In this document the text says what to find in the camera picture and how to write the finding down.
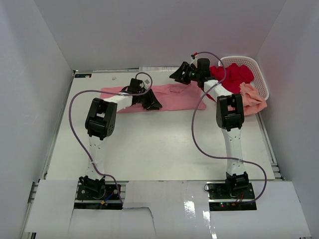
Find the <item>pink t shirt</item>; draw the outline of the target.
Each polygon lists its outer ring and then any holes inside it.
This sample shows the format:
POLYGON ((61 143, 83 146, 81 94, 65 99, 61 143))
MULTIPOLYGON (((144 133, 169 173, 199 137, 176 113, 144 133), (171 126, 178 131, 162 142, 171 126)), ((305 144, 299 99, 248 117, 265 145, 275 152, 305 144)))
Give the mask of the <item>pink t shirt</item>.
MULTIPOLYGON (((102 91, 118 93, 123 87, 102 88, 102 91)), ((202 90, 196 83, 190 85, 183 84, 166 84, 160 86, 152 86, 153 93, 162 108, 160 112, 165 111, 181 111, 195 109, 202 90)), ((119 111, 119 113, 137 113, 145 112, 141 104, 135 104, 129 108, 119 111)))

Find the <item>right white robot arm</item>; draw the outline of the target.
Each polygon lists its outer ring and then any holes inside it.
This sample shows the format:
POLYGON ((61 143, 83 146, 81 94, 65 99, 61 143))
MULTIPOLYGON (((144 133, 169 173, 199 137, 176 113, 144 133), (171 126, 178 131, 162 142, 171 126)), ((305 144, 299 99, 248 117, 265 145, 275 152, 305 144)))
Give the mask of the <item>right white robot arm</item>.
POLYGON ((197 64, 183 62, 169 77, 178 83, 189 85, 192 81, 216 101, 216 122, 224 136, 227 168, 224 193, 238 198, 249 186, 241 146, 241 129, 244 122, 244 109, 240 94, 226 90, 210 74, 210 61, 200 58, 197 64))

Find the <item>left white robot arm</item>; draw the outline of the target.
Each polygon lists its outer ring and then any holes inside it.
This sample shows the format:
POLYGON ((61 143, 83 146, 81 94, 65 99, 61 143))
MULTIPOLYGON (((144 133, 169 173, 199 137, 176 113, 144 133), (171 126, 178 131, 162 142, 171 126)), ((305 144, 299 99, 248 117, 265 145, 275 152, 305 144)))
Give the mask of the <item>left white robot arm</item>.
POLYGON ((106 195, 105 172, 101 156, 102 144, 110 137, 115 129, 117 112, 140 104, 146 111, 162 108, 152 89, 147 83, 132 78, 130 84, 119 92, 110 93, 111 97, 94 98, 91 102, 85 121, 89 136, 89 163, 87 175, 79 178, 86 192, 94 199, 102 199, 106 195))

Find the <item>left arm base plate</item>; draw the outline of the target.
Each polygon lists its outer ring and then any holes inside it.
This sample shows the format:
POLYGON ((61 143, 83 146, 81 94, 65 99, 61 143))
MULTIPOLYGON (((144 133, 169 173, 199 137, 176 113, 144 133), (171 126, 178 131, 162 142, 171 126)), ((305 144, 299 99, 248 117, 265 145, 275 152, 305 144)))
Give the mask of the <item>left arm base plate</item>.
POLYGON ((100 192, 94 192, 81 183, 78 184, 74 209, 90 209, 90 210, 121 210, 123 208, 120 202, 119 193, 122 200, 124 200, 125 189, 121 184, 118 185, 118 189, 115 184, 106 183, 102 186, 100 192))

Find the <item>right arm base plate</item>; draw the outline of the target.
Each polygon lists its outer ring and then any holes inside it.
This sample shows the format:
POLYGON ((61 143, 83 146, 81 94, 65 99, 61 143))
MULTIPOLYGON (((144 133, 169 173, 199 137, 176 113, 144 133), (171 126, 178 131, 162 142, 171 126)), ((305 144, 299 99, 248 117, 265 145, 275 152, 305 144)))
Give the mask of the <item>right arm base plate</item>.
POLYGON ((231 194, 225 183, 206 183, 204 191, 208 193, 209 209, 211 212, 256 211, 256 203, 248 203, 255 199, 252 184, 242 192, 231 194))

